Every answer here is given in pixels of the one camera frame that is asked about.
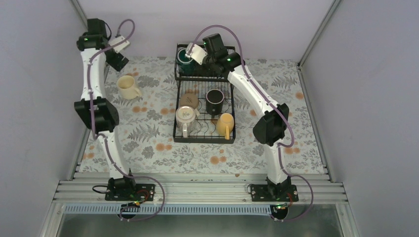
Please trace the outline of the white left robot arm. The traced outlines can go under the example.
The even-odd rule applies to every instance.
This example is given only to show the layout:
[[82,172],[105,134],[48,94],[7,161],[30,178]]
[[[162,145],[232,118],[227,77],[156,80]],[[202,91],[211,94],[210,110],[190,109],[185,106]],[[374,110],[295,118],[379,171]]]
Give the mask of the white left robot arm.
[[109,166],[106,200],[132,200],[137,195],[135,180],[123,157],[118,140],[120,122],[117,108],[107,99],[105,68],[121,71],[129,60],[121,54],[128,45],[128,38],[117,34],[113,39],[108,24],[98,18],[87,20],[87,31],[77,40],[83,61],[84,85],[80,101],[74,108],[85,126],[98,139]]

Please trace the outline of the dark green ceramic mug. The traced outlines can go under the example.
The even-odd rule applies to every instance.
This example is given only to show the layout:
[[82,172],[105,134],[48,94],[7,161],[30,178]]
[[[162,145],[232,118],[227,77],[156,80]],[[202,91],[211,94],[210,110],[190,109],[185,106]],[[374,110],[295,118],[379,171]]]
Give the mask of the dark green ceramic mug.
[[186,48],[181,48],[176,56],[176,61],[179,68],[179,73],[186,76],[191,76],[195,71],[195,61],[192,58],[186,57]]

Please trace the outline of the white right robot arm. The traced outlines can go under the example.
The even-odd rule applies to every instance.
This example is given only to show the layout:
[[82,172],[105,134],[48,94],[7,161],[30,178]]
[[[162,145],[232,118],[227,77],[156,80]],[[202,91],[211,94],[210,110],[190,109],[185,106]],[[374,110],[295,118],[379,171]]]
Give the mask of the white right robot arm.
[[237,88],[255,111],[258,122],[253,127],[255,139],[264,145],[268,164],[267,193],[274,201],[280,201],[291,186],[291,179],[282,170],[279,162],[279,143],[287,129],[289,108],[278,104],[254,79],[239,53],[229,53],[220,34],[203,39],[207,52],[203,64],[221,72]]

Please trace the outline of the yellow ceramic mug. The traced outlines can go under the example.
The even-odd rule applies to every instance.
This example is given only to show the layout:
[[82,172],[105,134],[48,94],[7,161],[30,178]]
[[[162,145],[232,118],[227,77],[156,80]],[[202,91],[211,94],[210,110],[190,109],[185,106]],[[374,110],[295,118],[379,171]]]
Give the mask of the yellow ceramic mug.
[[231,132],[234,128],[235,121],[231,114],[223,113],[219,116],[217,123],[216,123],[216,131],[217,133],[224,137],[226,140],[230,140]]

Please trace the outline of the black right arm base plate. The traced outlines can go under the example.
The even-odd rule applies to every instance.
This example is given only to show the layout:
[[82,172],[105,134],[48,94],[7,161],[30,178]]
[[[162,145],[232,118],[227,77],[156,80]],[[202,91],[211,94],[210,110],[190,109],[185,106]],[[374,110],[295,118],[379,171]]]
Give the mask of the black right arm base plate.
[[253,202],[298,202],[296,185],[271,187],[268,185],[250,184],[248,192]]

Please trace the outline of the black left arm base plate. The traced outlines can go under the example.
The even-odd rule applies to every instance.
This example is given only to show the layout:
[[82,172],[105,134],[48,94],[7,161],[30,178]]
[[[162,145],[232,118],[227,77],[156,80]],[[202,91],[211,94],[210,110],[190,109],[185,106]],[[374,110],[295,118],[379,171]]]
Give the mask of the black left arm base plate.
[[153,201],[154,184],[136,184],[134,188],[115,188],[109,186],[105,194],[106,201]]

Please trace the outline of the cream ribbed ceramic mug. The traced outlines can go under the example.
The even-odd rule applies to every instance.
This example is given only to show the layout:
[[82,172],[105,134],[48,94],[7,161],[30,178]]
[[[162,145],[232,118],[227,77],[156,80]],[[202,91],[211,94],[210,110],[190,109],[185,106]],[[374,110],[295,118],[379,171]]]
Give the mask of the cream ribbed ceramic mug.
[[142,92],[133,76],[122,76],[117,80],[117,87],[122,98],[131,100],[142,97]]

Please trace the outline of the floral iridescent white mug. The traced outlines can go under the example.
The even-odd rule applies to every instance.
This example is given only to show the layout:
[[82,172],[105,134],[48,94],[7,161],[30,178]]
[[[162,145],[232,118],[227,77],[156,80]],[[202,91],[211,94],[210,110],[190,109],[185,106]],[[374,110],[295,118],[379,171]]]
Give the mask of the floral iridescent white mug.
[[189,133],[194,129],[200,112],[191,106],[180,106],[175,112],[176,127],[183,138],[188,138]]

